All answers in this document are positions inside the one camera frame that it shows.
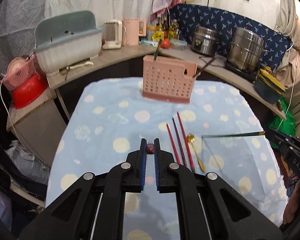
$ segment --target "polka dot tablecloth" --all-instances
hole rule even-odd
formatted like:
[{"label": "polka dot tablecloth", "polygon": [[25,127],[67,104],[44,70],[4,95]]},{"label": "polka dot tablecloth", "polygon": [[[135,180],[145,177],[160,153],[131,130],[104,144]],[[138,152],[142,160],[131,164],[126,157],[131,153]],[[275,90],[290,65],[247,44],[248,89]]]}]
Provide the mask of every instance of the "polka dot tablecloth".
[{"label": "polka dot tablecloth", "polygon": [[[262,130],[236,88],[196,81],[187,105],[143,98],[141,93],[140,78],[102,80],[84,89],[53,161],[47,205],[85,172],[101,174],[124,162],[139,149],[141,138],[148,143],[159,138],[161,148],[172,152],[166,123],[177,142],[171,118],[179,111],[186,133],[196,135],[194,147],[207,172],[220,175],[273,223],[282,222],[286,190],[264,136],[201,142],[201,135]],[[201,173],[195,157],[194,162]],[[123,239],[179,239],[175,194],[159,194],[154,178],[154,156],[148,155],[144,191],[126,195]]]}]

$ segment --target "metal screw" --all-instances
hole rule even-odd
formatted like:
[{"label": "metal screw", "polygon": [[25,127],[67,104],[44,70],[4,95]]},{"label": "metal screw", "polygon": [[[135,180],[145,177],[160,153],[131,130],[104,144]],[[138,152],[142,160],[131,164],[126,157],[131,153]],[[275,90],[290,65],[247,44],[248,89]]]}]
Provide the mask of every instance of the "metal screw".
[{"label": "metal screw", "polygon": [[90,179],[93,178],[93,174],[92,174],[91,172],[87,172],[87,173],[85,173],[85,174],[83,175],[83,178],[84,178],[85,180],[90,180]]},{"label": "metal screw", "polygon": [[170,167],[170,169],[176,170],[179,168],[179,164],[178,163],[170,163],[169,167]]},{"label": "metal screw", "polygon": [[123,169],[128,169],[128,168],[130,168],[131,167],[131,164],[130,163],[122,163],[121,164],[121,168],[123,168]]},{"label": "metal screw", "polygon": [[215,174],[214,172],[210,172],[210,173],[208,173],[207,177],[208,177],[208,179],[215,180],[218,178],[218,175]]}]

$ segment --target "cooking oil bottle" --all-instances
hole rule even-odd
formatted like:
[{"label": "cooking oil bottle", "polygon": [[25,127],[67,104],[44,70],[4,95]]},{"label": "cooking oil bottle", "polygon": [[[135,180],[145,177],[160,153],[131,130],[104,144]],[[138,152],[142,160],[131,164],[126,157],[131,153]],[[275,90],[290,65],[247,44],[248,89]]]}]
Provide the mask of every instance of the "cooking oil bottle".
[{"label": "cooking oil bottle", "polygon": [[169,27],[168,32],[169,40],[178,40],[179,39],[179,24],[176,19],[172,21]]}]

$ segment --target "pink utensil holder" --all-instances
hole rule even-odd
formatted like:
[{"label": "pink utensil holder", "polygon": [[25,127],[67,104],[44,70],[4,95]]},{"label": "pink utensil holder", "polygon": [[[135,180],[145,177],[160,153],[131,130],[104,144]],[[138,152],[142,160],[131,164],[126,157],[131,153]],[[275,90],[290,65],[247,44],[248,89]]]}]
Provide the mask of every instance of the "pink utensil holder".
[{"label": "pink utensil holder", "polygon": [[190,103],[197,63],[176,58],[143,58],[142,96],[175,103]]}]

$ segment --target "human hand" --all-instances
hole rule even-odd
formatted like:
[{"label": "human hand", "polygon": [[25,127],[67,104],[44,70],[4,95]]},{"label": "human hand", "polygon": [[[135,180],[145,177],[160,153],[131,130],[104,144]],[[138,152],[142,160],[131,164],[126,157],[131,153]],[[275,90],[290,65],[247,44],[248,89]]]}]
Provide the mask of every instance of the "human hand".
[{"label": "human hand", "polygon": [[296,187],[292,193],[292,196],[286,206],[283,213],[283,224],[291,223],[294,219],[295,213],[299,207],[300,198],[300,180],[297,182]]}]

